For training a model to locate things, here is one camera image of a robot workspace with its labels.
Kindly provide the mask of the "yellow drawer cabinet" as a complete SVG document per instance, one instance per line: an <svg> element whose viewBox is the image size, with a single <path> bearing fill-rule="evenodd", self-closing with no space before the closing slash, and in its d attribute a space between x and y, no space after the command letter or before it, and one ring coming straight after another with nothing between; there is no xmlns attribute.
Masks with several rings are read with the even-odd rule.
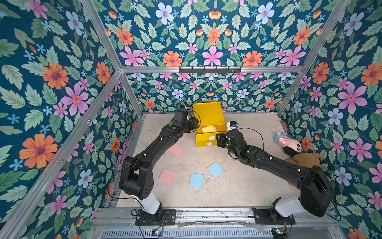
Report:
<svg viewBox="0 0 382 239"><path fill-rule="evenodd" d="M196 147L214 146L216 144L216 135L226 133L226 121L220 102L208 102L193 104L193 110L200 119L199 129L195 132ZM217 132L203 133L202 128L213 125Z"/></svg>

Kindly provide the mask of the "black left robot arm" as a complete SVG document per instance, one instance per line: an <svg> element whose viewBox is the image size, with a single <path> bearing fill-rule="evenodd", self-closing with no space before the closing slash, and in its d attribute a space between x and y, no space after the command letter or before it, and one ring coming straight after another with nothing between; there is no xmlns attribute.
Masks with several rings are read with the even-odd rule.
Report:
<svg viewBox="0 0 382 239"><path fill-rule="evenodd" d="M142 152L127 156L119 173L119 188L138 201L141 210L148 215L159 215L162 204L152 192L153 168L162 155L185 134L195 132L201 126L201 117L194 110L180 106L171 121L164 125L159 135Z"/></svg>

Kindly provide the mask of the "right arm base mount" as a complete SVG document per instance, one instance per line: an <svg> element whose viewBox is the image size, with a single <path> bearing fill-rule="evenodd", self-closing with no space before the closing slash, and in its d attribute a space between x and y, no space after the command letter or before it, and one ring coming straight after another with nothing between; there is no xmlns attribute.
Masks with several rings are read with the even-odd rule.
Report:
<svg viewBox="0 0 382 239"><path fill-rule="evenodd" d="M275 206L279 202L281 197L278 197L270 207L259 208L253 207L252 211L254 214L254 220L256 224L259 225L281 225L281 224L292 224L295 225L295 219L293 216L283 217L277 212Z"/></svg>

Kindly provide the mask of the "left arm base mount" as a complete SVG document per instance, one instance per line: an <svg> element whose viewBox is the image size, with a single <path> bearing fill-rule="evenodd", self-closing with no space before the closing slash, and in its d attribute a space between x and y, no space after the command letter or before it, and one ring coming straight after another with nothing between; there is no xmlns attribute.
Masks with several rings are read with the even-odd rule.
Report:
<svg viewBox="0 0 382 239"><path fill-rule="evenodd" d="M136 226L168 226L174 225L177 211L174 209L160 209L156 214L151 215L143 210L138 210L135 214Z"/></svg>

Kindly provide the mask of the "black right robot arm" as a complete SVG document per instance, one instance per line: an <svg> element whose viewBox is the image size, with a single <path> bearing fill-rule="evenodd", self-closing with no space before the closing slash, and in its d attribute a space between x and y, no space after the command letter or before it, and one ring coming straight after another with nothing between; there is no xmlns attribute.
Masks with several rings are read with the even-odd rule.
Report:
<svg viewBox="0 0 382 239"><path fill-rule="evenodd" d="M279 215L289 217L308 212L323 217L326 214L335 192L322 168L298 166L274 157L259 147L248 145L237 129L217 134L216 140L217 146L226 148L229 155L234 155L241 163L274 174L300 190L298 196L277 200L274 209Z"/></svg>

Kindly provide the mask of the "orange patterned sticky note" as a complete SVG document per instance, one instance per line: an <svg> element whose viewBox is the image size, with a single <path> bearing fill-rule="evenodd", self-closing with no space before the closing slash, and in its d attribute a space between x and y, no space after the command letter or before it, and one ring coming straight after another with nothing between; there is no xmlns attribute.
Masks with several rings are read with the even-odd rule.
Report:
<svg viewBox="0 0 382 239"><path fill-rule="evenodd" d="M212 133L212 132L217 132L217 129L213 125L205 126L202 128L203 133Z"/></svg>

